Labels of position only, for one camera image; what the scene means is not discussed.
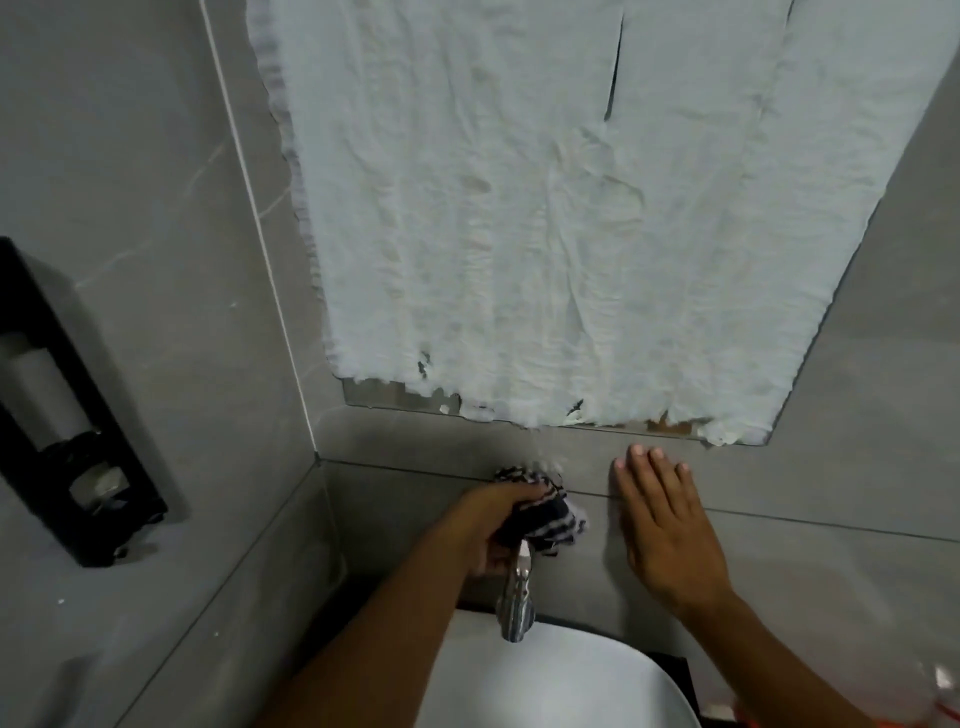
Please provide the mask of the white paper roll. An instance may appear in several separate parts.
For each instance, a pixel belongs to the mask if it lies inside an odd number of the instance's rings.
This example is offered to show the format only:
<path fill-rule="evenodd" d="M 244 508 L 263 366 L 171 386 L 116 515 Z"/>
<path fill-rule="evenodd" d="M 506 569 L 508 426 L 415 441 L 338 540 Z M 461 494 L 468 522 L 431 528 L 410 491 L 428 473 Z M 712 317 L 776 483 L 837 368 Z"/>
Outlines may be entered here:
<path fill-rule="evenodd" d="M 50 352 L 18 332 L 0 335 L 0 405 L 39 451 L 95 431 Z"/>

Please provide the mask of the person's left forearm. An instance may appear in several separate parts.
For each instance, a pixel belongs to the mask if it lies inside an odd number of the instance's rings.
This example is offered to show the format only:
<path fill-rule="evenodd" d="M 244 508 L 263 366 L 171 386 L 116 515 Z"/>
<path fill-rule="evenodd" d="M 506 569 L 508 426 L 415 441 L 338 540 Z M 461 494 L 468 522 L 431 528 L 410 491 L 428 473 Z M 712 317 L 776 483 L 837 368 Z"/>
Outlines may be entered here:
<path fill-rule="evenodd" d="M 254 728 L 414 728 L 469 573 L 490 529 L 447 516 L 342 631 L 282 687 Z"/>

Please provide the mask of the white sink basin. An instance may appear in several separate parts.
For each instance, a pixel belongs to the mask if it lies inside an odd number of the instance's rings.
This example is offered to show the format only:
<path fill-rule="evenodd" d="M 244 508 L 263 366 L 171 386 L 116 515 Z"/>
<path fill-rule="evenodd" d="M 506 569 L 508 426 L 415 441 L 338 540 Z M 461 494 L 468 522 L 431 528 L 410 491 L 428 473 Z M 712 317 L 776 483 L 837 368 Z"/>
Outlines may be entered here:
<path fill-rule="evenodd" d="M 414 728 L 701 728 L 650 657 L 609 637 L 537 622 L 520 642 L 494 615 L 455 611 Z"/>

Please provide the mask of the person's right forearm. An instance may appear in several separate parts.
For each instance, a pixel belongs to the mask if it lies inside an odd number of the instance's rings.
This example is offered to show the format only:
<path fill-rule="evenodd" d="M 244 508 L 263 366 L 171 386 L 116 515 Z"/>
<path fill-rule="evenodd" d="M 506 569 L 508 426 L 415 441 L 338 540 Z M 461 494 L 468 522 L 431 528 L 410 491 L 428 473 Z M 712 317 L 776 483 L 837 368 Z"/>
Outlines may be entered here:
<path fill-rule="evenodd" d="M 732 590 L 684 604 L 677 615 L 759 728 L 877 728 Z"/>

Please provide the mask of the wall mirror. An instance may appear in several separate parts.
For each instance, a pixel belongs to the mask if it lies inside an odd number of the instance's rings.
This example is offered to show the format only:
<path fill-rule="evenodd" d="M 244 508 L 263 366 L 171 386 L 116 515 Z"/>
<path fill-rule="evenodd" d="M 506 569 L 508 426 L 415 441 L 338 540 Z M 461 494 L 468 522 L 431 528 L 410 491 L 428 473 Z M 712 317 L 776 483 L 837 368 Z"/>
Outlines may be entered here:
<path fill-rule="evenodd" d="M 377 379 L 343 379 L 341 383 L 345 403 L 350 407 L 390 409 L 465 418 L 461 413 L 463 401 L 460 395 L 445 394 L 442 389 L 436 389 L 429 396 L 424 396 L 409 391 L 404 384 L 399 382 L 386 382 Z M 692 421 L 671 424 L 665 418 L 661 418 L 657 421 L 647 419 L 612 425 L 597 425 L 577 417 L 578 410 L 576 407 L 568 413 L 564 421 L 565 427 L 707 442 L 707 439 L 699 434 L 700 425 Z"/>

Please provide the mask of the person's right hand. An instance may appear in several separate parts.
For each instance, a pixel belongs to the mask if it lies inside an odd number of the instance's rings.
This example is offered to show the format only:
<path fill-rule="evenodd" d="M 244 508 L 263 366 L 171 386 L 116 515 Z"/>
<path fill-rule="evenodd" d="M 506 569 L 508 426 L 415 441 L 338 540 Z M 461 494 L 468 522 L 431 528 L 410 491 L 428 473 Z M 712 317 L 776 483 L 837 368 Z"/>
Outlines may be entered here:
<path fill-rule="evenodd" d="M 648 511 L 629 467 L 629 449 L 613 463 L 612 476 L 621 500 L 621 530 L 631 570 L 654 599 L 672 616 L 685 604 L 731 590 L 728 566 L 714 527 L 706 516 L 705 539 L 673 537 L 673 467 L 660 447 L 644 449 L 669 498 L 669 521 L 657 525 Z"/>

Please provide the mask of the black white striped cloth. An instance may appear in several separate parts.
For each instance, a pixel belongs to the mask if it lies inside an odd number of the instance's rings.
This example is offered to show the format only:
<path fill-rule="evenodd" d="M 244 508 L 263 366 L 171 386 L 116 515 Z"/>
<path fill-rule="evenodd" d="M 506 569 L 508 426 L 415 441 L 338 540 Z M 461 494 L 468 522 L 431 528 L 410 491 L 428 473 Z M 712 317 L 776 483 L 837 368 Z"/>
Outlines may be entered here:
<path fill-rule="evenodd" d="M 589 528 L 586 513 L 574 504 L 562 482 L 549 473 L 532 467 L 503 467 L 494 482 L 538 484 L 542 497 L 519 501 L 491 539 L 504 548 L 525 541 L 532 552 L 554 556 L 560 547 L 573 546 Z"/>

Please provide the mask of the black wall dispenser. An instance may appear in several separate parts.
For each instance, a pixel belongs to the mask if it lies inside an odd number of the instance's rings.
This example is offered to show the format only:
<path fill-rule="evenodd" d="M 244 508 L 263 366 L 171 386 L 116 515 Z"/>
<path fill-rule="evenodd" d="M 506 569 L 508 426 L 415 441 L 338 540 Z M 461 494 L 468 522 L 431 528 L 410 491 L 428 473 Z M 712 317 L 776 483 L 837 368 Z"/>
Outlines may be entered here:
<path fill-rule="evenodd" d="M 18 247 L 0 237 L 8 333 L 50 353 L 95 430 L 38 450 L 0 404 L 0 477 L 81 567 L 111 567 L 168 506 Z"/>

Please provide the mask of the person's left hand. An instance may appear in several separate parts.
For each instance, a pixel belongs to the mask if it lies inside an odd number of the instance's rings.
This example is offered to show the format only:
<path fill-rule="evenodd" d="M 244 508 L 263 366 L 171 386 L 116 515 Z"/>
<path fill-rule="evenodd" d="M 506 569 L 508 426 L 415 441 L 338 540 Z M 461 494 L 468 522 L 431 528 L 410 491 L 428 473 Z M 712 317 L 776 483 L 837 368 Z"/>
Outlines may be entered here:
<path fill-rule="evenodd" d="M 462 557 L 468 577 L 501 574 L 509 561 L 510 549 L 489 540 L 489 487 L 494 483 L 464 493 L 439 522 L 443 540 Z"/>

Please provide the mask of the chrome faucet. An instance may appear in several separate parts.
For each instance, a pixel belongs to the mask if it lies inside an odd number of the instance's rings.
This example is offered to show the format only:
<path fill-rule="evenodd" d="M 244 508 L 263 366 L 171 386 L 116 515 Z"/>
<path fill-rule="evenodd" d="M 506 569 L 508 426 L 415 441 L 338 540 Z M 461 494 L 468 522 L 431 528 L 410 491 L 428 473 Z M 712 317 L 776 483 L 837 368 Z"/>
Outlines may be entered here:
<path fill-rule="evenodd" d="M 510 554 L 510 564 L 496 605 L 496 618 L 503 640 L 520 643 L 536 620 L 531 594 L 534 551 L 528 540 L 521 540 Z"/>

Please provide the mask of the white paper sheet covering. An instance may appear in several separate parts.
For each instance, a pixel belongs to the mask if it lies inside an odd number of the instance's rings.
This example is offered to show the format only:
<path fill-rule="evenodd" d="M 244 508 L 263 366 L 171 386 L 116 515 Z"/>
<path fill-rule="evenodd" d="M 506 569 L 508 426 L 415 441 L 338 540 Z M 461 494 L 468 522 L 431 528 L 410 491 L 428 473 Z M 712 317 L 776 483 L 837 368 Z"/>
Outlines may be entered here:
<path fill-rule="evenodd" d="M 774 430 L 960 0 L 247 0 L 341 381 Z"/>

